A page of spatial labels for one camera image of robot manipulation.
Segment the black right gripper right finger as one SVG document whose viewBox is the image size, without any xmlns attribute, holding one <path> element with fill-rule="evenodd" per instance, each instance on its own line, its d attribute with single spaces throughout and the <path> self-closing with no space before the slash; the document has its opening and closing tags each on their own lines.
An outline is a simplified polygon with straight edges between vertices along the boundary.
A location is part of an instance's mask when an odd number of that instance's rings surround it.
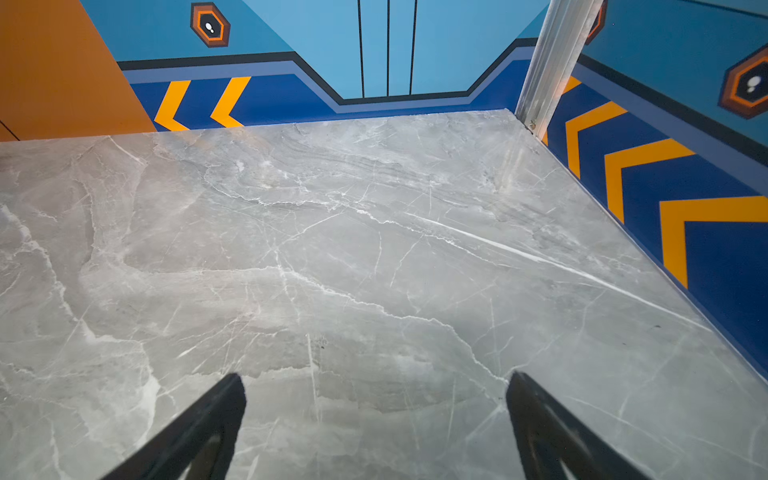
<svg viewBox="0 0 768 480">
<path fill-rule="evenodd" d="M 645 479 L 524 372 L 514 371 L 506 404 L 527 479 Z"/>
</svg>

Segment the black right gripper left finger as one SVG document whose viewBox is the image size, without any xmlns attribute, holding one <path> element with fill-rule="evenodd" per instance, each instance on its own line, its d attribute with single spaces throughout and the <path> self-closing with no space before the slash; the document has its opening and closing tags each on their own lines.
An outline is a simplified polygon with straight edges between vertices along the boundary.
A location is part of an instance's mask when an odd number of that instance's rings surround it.
<svg viewBox="0 0 768 480">
<path fill-rule="evenodd" d="M 105 477 L 224 479 L 246 404 L 241 377 L 226 375 Z"/>
</svg>

